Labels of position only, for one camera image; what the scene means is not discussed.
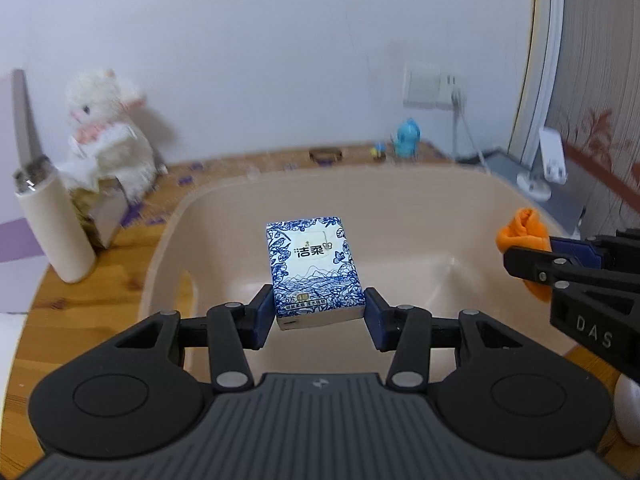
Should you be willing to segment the orange cloth item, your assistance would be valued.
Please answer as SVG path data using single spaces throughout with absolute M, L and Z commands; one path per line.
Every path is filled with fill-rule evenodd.
M 549 232 L 534 208 L 521 208 L 497 233 L 496 246 L 504 254 L 511 247 L 551 252 Z

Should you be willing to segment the blue white tissue pack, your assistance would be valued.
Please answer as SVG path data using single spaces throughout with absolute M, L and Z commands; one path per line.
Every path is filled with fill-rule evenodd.
M 266 225 L 271 283 L 281 330 L 301 330 L 363 316 L 363 288 L 340 218 Z

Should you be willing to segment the white phone stand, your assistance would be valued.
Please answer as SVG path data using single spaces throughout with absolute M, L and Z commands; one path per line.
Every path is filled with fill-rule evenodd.
M 552 196 L 550 184 L 564 185 L 567 176 L 562 136 L 556 130 L 541 128 L 532 169 L 521 171 L 516 185 L 531 200 L 545 203 Z

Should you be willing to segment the white round object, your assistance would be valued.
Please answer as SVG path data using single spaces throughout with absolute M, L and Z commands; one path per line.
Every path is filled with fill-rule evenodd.
M 640 386 L 625 375 L 617 379 L 614 412 L 618 430 L 631 445 L 640 445 Z

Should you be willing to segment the tissue box with tissues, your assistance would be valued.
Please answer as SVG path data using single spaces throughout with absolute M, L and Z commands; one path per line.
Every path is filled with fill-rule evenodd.
M 105 250 L 129 209 L 119 180 L 101 177 L 94 159 L 72 159 L 58 171 L 91 246 L 97 252 Z

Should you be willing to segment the small yellow blue figurine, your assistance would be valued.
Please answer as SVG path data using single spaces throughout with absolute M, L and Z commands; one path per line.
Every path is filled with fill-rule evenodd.
M 370 154 L 376 162 L 382 162 L 386 159 L 386 144 L 384 142 L 375 143 L 374 147 L 370 149 Z

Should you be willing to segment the blue cartoon figurine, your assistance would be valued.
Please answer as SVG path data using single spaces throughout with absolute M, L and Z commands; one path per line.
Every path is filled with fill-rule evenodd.
M 419 151 L 420 140 L 421 130 L 418 124 L 412 118 L 405 120 L 396 132 L 395 154 L 400 158 L 413 158 Z

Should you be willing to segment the purple white headboard panel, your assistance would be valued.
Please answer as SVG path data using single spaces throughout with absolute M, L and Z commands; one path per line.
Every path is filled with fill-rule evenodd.
M 29 191 L 28 172 L 42 156 L 32 128 L 25 74 L 1 76 L 1 311 L 26 313 L 48 267 L 20 203 Z

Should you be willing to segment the white plush lamb toy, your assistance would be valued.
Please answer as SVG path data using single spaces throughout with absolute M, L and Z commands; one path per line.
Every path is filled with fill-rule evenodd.
M 130 203 L 152 188 L 157 169 L 148 138 L 131 113 L 146 102 L 144 92 L 114 70 L 87 70 L 66 87 L 70 151 L 58 171 L 68 190 L 99 192 L 115 179 Z

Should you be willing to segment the cream thermos bottle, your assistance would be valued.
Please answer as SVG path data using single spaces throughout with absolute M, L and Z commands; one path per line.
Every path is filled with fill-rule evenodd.
M 56 167 L 42 155 L 16 170 L 13 179 L 17 201 L 50 266 L 67 284 L 82 281 L 96 253 Z

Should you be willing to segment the white wall switch socket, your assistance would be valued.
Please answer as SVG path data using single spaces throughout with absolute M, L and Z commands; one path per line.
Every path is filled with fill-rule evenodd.
M 466 79 L 438 65 L 407 63 L 402 104 L 417 110 L 453 110 L 465 104 Z

